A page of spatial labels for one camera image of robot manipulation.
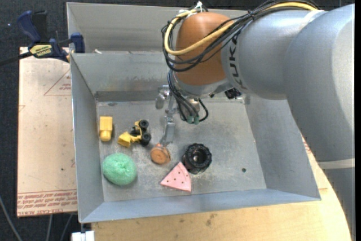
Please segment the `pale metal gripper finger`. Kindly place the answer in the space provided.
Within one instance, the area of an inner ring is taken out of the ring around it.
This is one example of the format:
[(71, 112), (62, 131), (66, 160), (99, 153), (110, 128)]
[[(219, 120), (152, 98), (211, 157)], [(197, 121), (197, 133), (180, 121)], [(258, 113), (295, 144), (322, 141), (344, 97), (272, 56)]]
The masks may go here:
[(175, 132), (175, 122), (172, 117), (167, 117), (166, 121), (166, 145), (173, 142)]
[(161, 140), (160, 140), (160, 143), (163, 146), (167, 146), (170, 143), (170, 141), (169, 141), (169, 137), (170, 137), (169, 129), (170, 129), (170, 121), (169, 121), (169, 118), (167, 116), (165, 116), (164, 117), (164, 128), (163, 128), (162, 137), (161, 137)]

